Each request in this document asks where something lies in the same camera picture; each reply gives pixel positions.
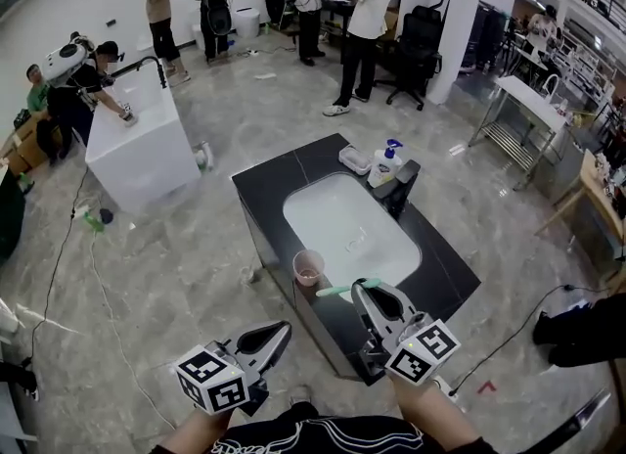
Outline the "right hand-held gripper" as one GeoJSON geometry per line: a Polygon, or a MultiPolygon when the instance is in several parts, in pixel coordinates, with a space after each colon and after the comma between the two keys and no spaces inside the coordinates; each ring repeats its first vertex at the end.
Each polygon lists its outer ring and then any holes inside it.
{"type": "Polygon", "coordinates": [[[354,307],[372,335],[360,352],[374,375],[385,371],[410,385],[421,385],[460,347],[461,343],[440,320],[418,312],[400,290],[380,279],[363,279],[351,287],[354,307]],[[399,322],[393,328],[386,320],[399,322]]]}

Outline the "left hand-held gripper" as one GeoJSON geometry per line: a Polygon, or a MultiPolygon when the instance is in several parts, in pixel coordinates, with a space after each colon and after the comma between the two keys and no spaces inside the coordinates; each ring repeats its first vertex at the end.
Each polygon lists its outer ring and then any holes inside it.
{"type": "Polygon", "coordinates": [[[269,397],[262,377],[274,367],[291,340],[291,324],[253,324],[236,337],[235,349],[212,341],[197,345],[174,363],[185,396],[209,416],[239,408],[253,416],[269,397]]]}

